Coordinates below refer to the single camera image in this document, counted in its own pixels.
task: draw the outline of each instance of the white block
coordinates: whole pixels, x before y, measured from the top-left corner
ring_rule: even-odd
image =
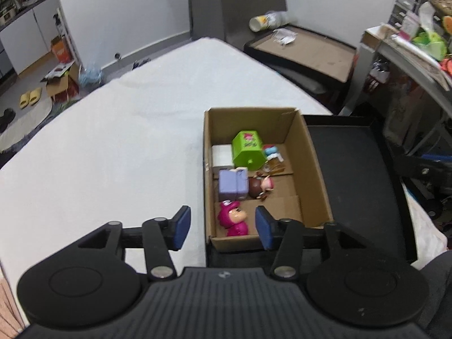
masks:
[[[231,170],[234,168],[232,161],[232,145],[214,145],[212,146],[212,171],[218,174],[219,170]]]

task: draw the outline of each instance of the purple toy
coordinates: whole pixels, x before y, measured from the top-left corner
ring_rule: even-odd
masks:
[[[218,200],[245,200],[248,194],[248,170],[221,169],[218,173]]]

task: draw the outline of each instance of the metal screw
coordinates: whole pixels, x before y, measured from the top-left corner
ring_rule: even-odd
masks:
[[[278,266],[273,272],[280,278],[291,278],[297,273],[291,266]]]
[[[229,271],[221,271],[220,273],[218,273],[218,276],[220,278],[227,279],[231,276],[231,273],[229,273]]]
[[[173,275],[174,270],[169,266],[156,266],[151,270],[151,274],[156,278],[164,279]]]

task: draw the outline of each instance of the white cabinet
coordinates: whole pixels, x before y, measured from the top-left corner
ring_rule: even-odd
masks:
[[[47,51],[49,52],[51,48],[50,41],[58,36],[57,27],[55,26],[55,21],[53,20],[53,16],[57,13],[58,6],[58,0],[46,0],[43,3],[40,3],[37,7],[33,8],[36,22],[41,30],[42,38],[47,46]]]
[[[17,74],[48,53],[33,10],[0,31],[0,40]]]

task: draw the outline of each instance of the plastic bottle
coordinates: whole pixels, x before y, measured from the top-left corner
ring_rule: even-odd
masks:
[[[253,32],[264,29],[276,29],[290,23],[287,11],[269,11],[265,15],[255,16],[249,21],[249,28]]]

